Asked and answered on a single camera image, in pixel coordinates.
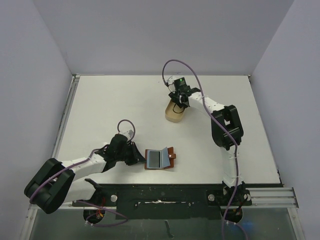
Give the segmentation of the brown leather card holder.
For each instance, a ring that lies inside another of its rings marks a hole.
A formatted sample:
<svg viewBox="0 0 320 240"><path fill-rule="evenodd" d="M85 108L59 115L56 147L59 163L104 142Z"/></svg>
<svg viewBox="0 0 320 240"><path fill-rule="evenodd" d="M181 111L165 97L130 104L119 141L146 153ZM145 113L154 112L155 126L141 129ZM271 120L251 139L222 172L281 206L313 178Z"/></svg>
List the brown leather card holder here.
<svg viewBox="0 0 320 240"><path fill-rule="evenodd" d="M149 153L151 151L156 151L160 153L160 167L159 168L149 168ZM165 147L161 150L154 150L154 149L146 149L145 150L145 159L146 162L144 164L145 170L166 170L171 169L174 167L176 154L174 152L174 147Z"/></svg>

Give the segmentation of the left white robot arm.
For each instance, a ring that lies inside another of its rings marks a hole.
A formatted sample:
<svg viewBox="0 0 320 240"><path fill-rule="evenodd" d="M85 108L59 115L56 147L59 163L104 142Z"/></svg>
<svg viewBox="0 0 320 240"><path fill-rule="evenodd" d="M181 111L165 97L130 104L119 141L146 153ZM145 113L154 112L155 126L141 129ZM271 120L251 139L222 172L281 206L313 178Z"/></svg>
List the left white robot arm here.
<svg viewBox="0 0 320 240"><path fill-rule="evenodd" d="M146 162L135 142L120 133L110 143L93 149L87 157L67 161L46 160L26 185L24 195L46 214L55 212L63 203L77 200L85 200L95 206L100 203L102 193L98 184L88 176L104 173L118 162L128 166Z"/></svg>

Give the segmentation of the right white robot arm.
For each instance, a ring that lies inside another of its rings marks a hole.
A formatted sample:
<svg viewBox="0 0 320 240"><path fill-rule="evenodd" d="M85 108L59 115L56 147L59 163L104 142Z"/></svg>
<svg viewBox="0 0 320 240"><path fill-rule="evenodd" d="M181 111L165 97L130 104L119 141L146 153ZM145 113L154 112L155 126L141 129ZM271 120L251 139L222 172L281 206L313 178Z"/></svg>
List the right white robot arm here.
<svg viewBox="0 0 320 240"><path fill-rule="evenodd" d="M241 198L238 188L243 180L238 156L244 135L237 108L234 105L223 105L206 96L201 84L190 87L184 77L171 76L163 82L169 89L168 96L173 104L171 112L175 107L182 111L193 108L210 118L211 136L222 154L223 183L228 187L222 192L222 197L227 204L235 204Z"/></svg>

